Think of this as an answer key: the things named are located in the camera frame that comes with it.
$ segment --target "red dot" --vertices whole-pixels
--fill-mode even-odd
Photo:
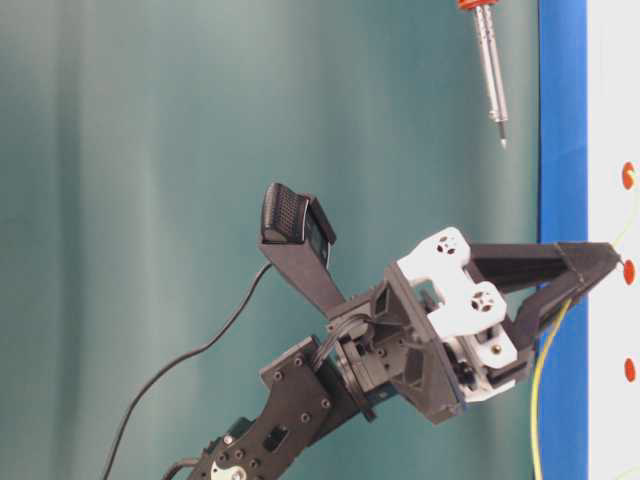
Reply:
[[[622,184],[627,190],[630,190],[631,187],[633,187],[635,176],[634,174],[635,169],[633,168],[633,164],[631,162],[625,163],[624,167],[622,168]]]
[[[631,260],[624,262],[624,281],[631,285],[636,278],[636,266]]]
[[[636,366],[633,364],[633,360],[627,358],[624,362],[624,374],[629,382],[633,382],[636,379]]]

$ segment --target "screwdriver tip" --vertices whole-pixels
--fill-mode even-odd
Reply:
[[[505,122],[498,122],[498,131],[500,132],[500,144],[502,148],[507,149],[507,128]]]

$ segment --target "screwdriver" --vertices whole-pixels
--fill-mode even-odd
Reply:
[[[491,17],[491,5],[496,3],[498,0],[458,0],[458,7],[467,12],[473,12],[478,45],[480,46],[480,59],[489,96],[489,118],[498,125],[502,148],[507,148],[506,123],[509,120],[509,114],[507,113],[507,99],[502,84],[496,34]]]

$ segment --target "blue frame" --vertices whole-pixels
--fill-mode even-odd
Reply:
[[[585,241],[587,224],[586,0],[540,0],[540,241]],[[586,301],[560,329],[542,376],[545,477],[588,478]]]

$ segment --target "teal curtain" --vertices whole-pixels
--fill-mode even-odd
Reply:
[[[535,2],[495,9],[503,152],[471,18],[441,0],[4,0],[0,465],[97,478],[133,393],[263,262],[267,185],[318,195],[346,295],[419,240],[535,241]],[[266,399],[323,318],[270,272],[236,327],[135,412],[113,478],[160,478]],[[529,478],[527,386],[433,427],[400,398],[285,478]]]

